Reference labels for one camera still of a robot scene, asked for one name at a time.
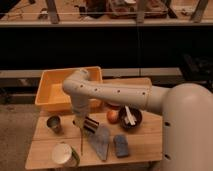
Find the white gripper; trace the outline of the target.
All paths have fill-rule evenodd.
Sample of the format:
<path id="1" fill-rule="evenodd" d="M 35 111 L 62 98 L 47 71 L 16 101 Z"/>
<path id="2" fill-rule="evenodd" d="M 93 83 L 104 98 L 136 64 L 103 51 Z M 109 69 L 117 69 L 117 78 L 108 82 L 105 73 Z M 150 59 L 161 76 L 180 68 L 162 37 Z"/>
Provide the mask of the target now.
<path id="1" fill-rule="evenodd" d="M 78 128 L 82 129 L 84 127 L 85 118 L 88 116 L 87 109 L 74 109 L 73 114 L 75 115 L 73 119 L 73 124 Z"/>

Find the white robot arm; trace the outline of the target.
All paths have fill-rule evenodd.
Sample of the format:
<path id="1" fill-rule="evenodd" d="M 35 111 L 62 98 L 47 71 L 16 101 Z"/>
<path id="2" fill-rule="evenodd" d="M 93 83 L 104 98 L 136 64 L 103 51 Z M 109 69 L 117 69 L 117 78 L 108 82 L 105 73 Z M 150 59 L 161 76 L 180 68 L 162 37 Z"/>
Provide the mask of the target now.
<path id="1" fill-rule="evenodd" d="M 195 83 L 173 88 L 97 83 L 80 68 L 62 83 L 77 124 L 89 113 L 89 100 L 127 105 L 163 117 L 161 171 L 213 171 L 213 92 Z"/>

